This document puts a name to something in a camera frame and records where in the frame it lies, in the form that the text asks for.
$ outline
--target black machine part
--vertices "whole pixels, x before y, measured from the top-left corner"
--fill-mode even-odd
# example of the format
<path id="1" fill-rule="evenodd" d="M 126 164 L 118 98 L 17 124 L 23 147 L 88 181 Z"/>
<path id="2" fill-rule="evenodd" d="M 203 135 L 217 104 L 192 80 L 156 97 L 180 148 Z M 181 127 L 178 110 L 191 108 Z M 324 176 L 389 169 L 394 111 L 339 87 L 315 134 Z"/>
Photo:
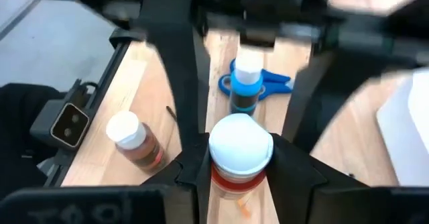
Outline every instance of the black machine part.
<path id="1" fill-rule="evenodd" d="M 118 48 L 131 40 L 156 47 L 174 96 L 182 153 L 140 187 L 16 192 L 0 203 L 0 223 L 206 223 L 210 58 L 203 37 L 209 28 L 239 32 L 241 44 L 260 47 L 272 47 L 278 37 L 312 44 L 265 170 L 280 223 L 429 222 L 428 188 L 370 188 L 309 155 L 368 78 L 427 66 L 429 0 L 388 16 L 333 9 L 326 0 L 78 1 L 120 28 L 111 40 L 115 66 Z M 107 78 L 113 75 L 107 72 Z"/>
<path id="2" fill-rule="evenodd" d="M 87 91 L 87 86 L 77 80 L 64 99 L 48 101 L 34 121 L 30 133 L 51 146 L 77 149 L 89 126 L 89 116 L 80 110 L 87 102 Z"/>

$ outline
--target brown bottle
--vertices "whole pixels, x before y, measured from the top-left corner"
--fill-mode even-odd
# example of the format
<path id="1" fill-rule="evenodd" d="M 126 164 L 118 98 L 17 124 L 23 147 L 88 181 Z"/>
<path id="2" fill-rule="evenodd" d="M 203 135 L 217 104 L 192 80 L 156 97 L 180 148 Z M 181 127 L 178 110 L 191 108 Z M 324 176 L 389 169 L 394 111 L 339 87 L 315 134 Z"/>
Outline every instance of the brown bottle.
<path id="1" fill-rule="evenodd" d="M 146 172 L 166 165 L 166 153 L 148 125 L 129 111 L 114 115 L 106 127 L 107 136 L 128 160 Z"/>

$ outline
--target white box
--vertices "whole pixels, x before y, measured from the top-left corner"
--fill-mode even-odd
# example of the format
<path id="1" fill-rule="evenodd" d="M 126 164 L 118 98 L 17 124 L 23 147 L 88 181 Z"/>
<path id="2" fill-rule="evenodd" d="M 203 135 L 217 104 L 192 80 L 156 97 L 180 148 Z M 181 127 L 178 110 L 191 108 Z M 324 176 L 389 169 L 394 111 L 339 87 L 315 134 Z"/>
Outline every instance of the white box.
<path id="1" fill-rule="evenodd" d="M 402 186 L 429 186 L 429 70 L 415 72 L 377 112 Z"/>

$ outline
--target bottle label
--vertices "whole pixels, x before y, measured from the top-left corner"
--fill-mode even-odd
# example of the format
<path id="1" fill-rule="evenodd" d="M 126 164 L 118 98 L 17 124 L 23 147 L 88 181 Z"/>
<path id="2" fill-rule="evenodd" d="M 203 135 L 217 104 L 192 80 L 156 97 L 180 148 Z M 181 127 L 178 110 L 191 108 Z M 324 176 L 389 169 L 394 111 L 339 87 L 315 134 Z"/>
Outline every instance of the bottle label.
<path id="1" fill-rule="evenodd" d="M 229 100 L 231 113 L 247 113 L 252 115 L 256 108 L 258 96 L 259 94 L 250 97 L 244 97 L 238 95 L 237 93 L 231 92 Z"/>
<path id="2" fill-rule="evenodd" d="M 143 168 L 151 167 L 154 162 L 159 162 L 162 157 L 163 150 L 161 149 L 159 144 L 156 144 L 153 150 L 148 153 L 145 157 L 134 160 L 134 163 Z"/>

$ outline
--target black clamp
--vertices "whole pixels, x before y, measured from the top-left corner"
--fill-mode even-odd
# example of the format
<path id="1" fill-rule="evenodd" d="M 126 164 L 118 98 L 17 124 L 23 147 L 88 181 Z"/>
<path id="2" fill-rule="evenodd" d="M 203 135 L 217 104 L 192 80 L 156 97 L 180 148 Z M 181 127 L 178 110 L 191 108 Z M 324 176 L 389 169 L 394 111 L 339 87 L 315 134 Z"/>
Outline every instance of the black clamp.
<path id="1" fill-rule="evenodd" d="M 113 30 L 113 33 L 110 35 L 110 38 L 109 38 L 110 44 L 115 49 L 119 43 L 131 42 L 131 41 L 142 42 L 144 40 L 146 40 L 146 34 L 145 33 L 137 32 L 137 31 L 124 30 L 124 29 L 121 29 L 119 27 L 117 27 L 115 30 Z"/>
<path id="2" fill-rule="evenodd" d="M 88 94 L 88 87 L 94 93 Z M 64 99 L 49 100 L 34 121 L 30 133 L 50 146 L 77 151 L 90 123 L 90 106 L 96 83 L 78 79 Z"/>

